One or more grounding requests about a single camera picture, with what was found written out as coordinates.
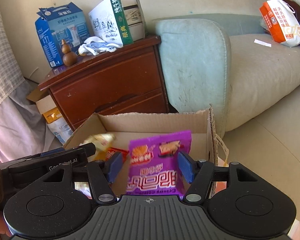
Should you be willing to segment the blue gift box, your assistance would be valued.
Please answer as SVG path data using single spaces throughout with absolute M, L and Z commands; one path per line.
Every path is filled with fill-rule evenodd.
M 90 37 L 83 11 L 72 2 L 58 7 L 40 8 L 37 15 L 36 32 L 51 68 L 63 64 L 63 40 L 71 51 L 78 53 L 79 46 Z

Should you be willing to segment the purple snack pack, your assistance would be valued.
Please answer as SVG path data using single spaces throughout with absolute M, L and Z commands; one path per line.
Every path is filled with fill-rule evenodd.
M 191 142 L 189 130 L 131 140 L 126 194 L 183 198 L 185 189 L 178 153 L 189 154 Z

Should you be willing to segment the orange white paper bag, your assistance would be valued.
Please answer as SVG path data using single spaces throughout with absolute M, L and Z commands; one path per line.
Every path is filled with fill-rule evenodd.
M 288 47 L 300 45 L 300 24 L 295 10 L 284 0 L 268 0 L 259 9 L 267 28 L 277 43 Z

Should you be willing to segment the white work gloves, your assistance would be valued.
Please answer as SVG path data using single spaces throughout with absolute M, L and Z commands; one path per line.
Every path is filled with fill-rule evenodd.
M 79 46 L 78 53 L 81 56 L 97 56 L 104 52 L 113 53 L 122 47 L 123 45 L 108 43 L 97 36 L 92 36 L 87 38 L 83 44 Z

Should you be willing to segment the light blue sofa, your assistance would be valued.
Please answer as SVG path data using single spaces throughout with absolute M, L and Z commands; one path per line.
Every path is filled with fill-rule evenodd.
M 161 38 L 170 105 L 180 113 L 212 107 L 219 135 L 258 116 L 300 85 L 300 46 L 275 42 L 258 16 L 159 18 L 151 23 L 151 32 Z

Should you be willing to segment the white printed bag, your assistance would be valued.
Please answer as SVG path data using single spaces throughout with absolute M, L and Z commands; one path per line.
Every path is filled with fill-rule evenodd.
M 63 117 L 47 124 L 47 126 L 62 145 L 64 145 L 73 134 L 72 129 Z

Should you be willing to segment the cut milk carton box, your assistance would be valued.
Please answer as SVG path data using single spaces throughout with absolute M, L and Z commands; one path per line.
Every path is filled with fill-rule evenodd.
M 211 108 L 196 113 L 93 114 L 74 131 L 64 148 L 76 147 L 91 135 L 112 133 L 116 138 L 113 147 L 127 150 L 131 140 L 185 130 L 192 134 L 190 156 L 193 159 L 206 159 L 216 166 L 222 164 L 218 158 L 218 145 L 223 141 L 216 133 Z

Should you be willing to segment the checkered pink fabric cover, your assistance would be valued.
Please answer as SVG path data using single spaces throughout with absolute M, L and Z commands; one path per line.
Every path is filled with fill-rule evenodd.
M 0 13 L 0 162 L 59 148 L 35 104 L 12 52 Z

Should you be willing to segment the red snack pack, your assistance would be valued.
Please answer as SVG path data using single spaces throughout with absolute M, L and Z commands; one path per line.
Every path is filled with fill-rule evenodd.
M 123 160 L 122 162 L 124 163 L 127 159 L 129 151 L 128 150 L 123 150 L 123 149 L 120 149 L 120 148 L 110 147 L 105 152 L 100 152 L 100 159 L 103 160 L 103 161 L 107 161 L 108 159 L 110 159 L 117 152 L 121 153 L 122 160 Z

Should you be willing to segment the open small cardboard box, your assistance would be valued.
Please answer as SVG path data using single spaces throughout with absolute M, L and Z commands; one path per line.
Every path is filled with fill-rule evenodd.
M 26 98 L 36 104 L 39 113 L 45 118 L 48 124 L 62 117 L 61 112 L 47 90 L 36 88 Z

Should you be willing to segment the croissant snack pack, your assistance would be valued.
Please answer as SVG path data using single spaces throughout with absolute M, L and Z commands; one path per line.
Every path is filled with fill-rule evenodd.
M 106 160 L 106 153 L 112 146 L 113 142 L 115 141 L 115 135 L 112 133 L 105 133 L 105 134 L 94 134 L 90 135 L 80 143 L 80 146 L 92 143 L 95 146 L 95 153 L 90 154 L 91 151 L 87 153 L 88 155 L 88 161 L 97 161 L 97 160 Z

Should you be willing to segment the dark wooden nightstand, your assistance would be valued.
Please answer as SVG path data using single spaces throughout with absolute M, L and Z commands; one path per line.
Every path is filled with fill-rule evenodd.
M 70 67 L 53 68 L 39 84 L 72 130 L 92 114 L 168 113 L 158 46 L 150 35 L 113 53 L 79 57 Z

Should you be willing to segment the grey white carton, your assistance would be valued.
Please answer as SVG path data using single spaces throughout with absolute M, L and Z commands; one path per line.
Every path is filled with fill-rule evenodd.
M 144 39 L 147 26 L 140 0 L 121 0 L 133 41 Z

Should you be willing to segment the wooden gourd ornament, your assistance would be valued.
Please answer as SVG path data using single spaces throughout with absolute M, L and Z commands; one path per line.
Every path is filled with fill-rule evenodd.
M 70 67 L 77 63 L 77 55 L 71 50 L 71 47 L 66 43 L 66 40 L 62 40 L 62 53 L 64 65 Z

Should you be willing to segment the white paper slip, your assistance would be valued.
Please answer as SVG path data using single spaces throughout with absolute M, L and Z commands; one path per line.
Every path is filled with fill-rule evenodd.
M 254 43 L 265 46 L 265 47 L 269 47 L 269 48 L 272 47 L 272 44 L 258 40 L 258 39 L 254 39 Z

